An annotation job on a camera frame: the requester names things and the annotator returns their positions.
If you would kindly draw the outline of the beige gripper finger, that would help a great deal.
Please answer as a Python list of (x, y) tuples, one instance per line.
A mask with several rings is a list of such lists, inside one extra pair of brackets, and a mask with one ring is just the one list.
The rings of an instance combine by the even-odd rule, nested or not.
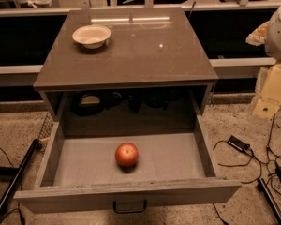
[(259, 71), (252, 114), (260, 119), (272, 119), (281, 107), (281, 62)]

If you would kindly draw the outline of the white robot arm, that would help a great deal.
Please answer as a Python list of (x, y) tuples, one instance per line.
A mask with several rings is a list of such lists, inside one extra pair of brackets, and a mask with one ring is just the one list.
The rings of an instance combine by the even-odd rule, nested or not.
[(261, 119), (271, 119), (281, 107), (281, 6), (271, 19), (256, 28), (245, 40), (253, 46), (265, 46), (276, 63), (266, 71), (266, 78), (253, 102), (252, 113)]

